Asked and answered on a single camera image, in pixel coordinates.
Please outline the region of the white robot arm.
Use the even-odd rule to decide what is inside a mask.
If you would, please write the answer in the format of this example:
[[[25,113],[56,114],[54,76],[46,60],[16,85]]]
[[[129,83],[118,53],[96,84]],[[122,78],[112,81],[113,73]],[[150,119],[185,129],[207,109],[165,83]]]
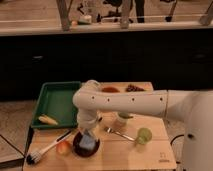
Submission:
[[[78,125],[86,130],[97,125],[99,110],[182,121],[182,169],[213,171],[213,90],[106,93],[99,82],[89,80],[73,95],[73,104],[78,108]]]

